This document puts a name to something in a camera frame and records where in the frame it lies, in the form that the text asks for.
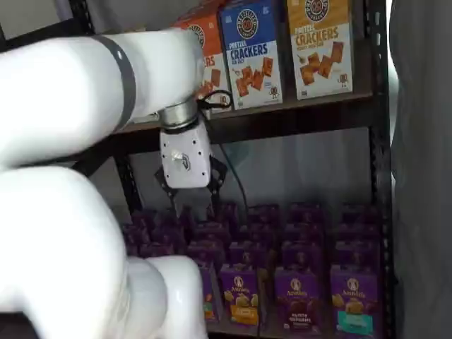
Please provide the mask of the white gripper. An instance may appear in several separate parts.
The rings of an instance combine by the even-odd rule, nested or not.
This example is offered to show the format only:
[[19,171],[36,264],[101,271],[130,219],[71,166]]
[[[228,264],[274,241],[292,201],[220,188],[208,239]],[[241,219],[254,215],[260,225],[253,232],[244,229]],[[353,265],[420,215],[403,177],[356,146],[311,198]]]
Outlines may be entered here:
[[162,167],[154,173],[167,195],[174,214],[179,215],[175,197],[178,189],[207,186],[210,209],[216,216],[220,210],[220,190],[227,175],[227,165],[210,156],[210,140],[202,121],[186,129],[160,131]]

